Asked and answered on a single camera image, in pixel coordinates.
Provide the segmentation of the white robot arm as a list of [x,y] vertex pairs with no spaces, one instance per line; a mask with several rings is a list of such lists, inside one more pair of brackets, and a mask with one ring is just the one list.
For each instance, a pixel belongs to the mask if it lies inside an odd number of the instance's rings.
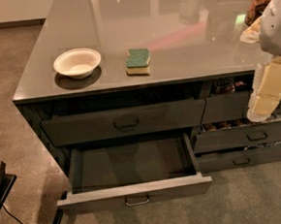
[[281,102],[281,0],[268,3],[258,26],[260,47],[272,57],[255,70],[247,118],[264,122]]

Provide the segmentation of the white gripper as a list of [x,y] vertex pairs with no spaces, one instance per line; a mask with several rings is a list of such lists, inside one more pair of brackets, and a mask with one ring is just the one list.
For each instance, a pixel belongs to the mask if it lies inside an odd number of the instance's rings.
[[247,118],[264,122],[281,102],[281,56],[274,55],[266,64],[258,64],[252,84]]

